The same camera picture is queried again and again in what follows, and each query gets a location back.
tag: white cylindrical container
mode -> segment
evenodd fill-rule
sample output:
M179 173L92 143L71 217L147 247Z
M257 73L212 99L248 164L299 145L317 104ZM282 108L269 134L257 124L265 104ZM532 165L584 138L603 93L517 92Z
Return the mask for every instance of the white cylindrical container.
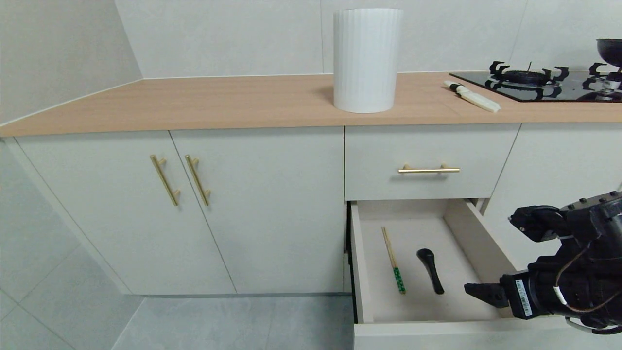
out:
M335 107L376 113L393 107L402 23L399 9L337 11Z

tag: gray floor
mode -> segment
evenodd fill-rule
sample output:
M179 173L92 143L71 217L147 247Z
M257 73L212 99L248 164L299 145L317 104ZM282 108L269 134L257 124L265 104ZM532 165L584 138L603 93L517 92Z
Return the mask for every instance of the gray floor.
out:
M113 350L352 346L350 296L147 298Z

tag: label sticker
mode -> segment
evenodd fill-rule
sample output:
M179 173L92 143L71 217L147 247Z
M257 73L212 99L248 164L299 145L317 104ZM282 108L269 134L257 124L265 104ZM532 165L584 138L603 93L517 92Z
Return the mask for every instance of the label sticker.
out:
M522 284L522 280L516 280L514 282L516 283L518 296L521 297L522 310L525 311L525 316L529 317L534 313L531 312L531 305L529 304L529 299L527 299L527 291L525 290L525 285Z

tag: drawer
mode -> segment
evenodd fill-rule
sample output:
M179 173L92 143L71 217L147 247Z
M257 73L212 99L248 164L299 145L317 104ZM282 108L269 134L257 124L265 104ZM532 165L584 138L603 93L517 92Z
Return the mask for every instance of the drawer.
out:
M436 199L490 197L520 124L347 126L345 198ZM398 169L459 173L408 173Z
M406 288L399 293L381 228ZM482 349L520 344L520 331L565 327L558 316L515 319L464 292L465 283L497 283L515 271L473 204L463 199L359 201L348 235L355 300L355 349ZM429 248L445 293L437 295L417 258Z

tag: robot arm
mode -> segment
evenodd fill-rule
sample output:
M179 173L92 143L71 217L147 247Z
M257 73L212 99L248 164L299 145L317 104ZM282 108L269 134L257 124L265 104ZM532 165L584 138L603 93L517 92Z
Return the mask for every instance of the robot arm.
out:
M563 208L516 209L510 223L534 242L560 239L554 256L539 257L527 270L499 283L469 283L465 291L514 317L579 318L573 327L595 334L622 332L622 194L582 198Z

